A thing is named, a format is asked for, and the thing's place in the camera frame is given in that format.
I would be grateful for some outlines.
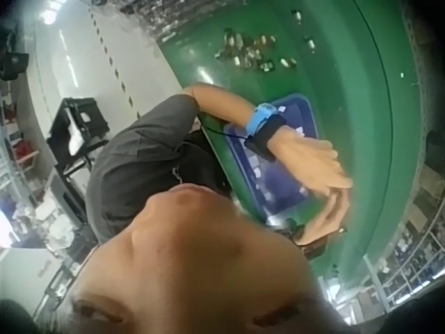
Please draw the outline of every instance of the blue tray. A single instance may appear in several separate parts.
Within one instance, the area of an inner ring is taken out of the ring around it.
[[[288,126],[306,137],[318,138],[309,101],[301,94],[292,94],[272,102],[277,108],[285,107],[282,115]],[[244,136],[244,129],[232,124],[225,126],[225,133]],[[230,150],[254,198],[257,211],[264,219],[281,214],[306,201],[309,194],[292,175],[276,161],[270,163],[244,146],[244,140],[226,136]]]

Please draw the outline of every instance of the green work surface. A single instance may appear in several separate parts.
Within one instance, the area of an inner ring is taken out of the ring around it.
[[[333,239],[325,254],[312,265],[316,275],[321,275],[331,264],[338,264],[343,279],[349,281],[363,254],[382,251],[378,244],[369,249],[369,244],[387,198],[393,162],[391,96],[375,36],[352,0],[246,2],[248,5],[221,9],[205,22],[186,26],[180,35],[161,45],[161,49],[182,86],[210,81],[254,104],[291,93],[302,93],[308,98],[320,137],[334,143],[341,163],[355,183],[353,207],[346,222],[348,234]],[[301,10],[301,23],[291,14],[294,9]],[[215,53],[224,45],[226,28],[252,36],[275,36],[276,45],[264,54],[274,60],[276,71],[241,70],[233,62],[215,59]],[[310,38],[314,40],[315,52],[307,44]],[[281,66],[280,58],[296,59],[297,70]],[[222,131],[223,124],[213,118],[203,117],[202,122]],[[226,139],[213,132],[207,132],[207,136],[236,196],[252,217],[258,218]],[[416,143],[416,136],[414,133],[411,142]],[[416,158],[407,161],[407,166],[415,163]],[[405,202],[409,193],[405,184],[414,174],[411,169],[398,182],[404,185],[400,197]],[[319,202],[310,200],[290,216],[306,223],[320,207]],[[400,208],[392,211],[392,219],[397,223],[401,211]],[[387,224],[382,233],[392,235],[395,228],[396,224]]]

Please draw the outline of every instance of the black wristband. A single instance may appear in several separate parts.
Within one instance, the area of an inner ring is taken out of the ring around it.
[[[261,158],[274,162],[275,156],[268,149],[267,142],[283,125],[287,125],[284,117],[278,114],[272,115],[254,136],[247,137],[244,142],[245,147]]]

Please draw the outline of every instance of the mouth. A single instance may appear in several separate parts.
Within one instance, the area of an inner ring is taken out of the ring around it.
[[[183,183],[180,184],[178,186],[174,186],[173,188],[171,188],[169,191],[171,192],[176,192],[176,191],[183,191],[183,190],[192,190],[192,191],[197,191],[200,193],[215,193],[215,191],[207,188],[206,186],[198,186],[196,184],[193,183]]]

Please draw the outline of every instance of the metal pole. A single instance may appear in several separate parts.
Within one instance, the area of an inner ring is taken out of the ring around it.
[[[385,294],[385,291],[383,290],[382,283],[378,279],[377,273],[375,272],[374,266],[371,264],[371,261],[369,261],[368,254],[365,254],[363,256],[364,263],[366,267],[369,270],[369,274],[371,275],[371,281],[374,284],[375,291],[377,292],[377,295],[380,297],[380,300],[382,301],[383,307],[385,308],[385,312],[389,313],[391,312],[391,307],[389,306],[387,296]]]

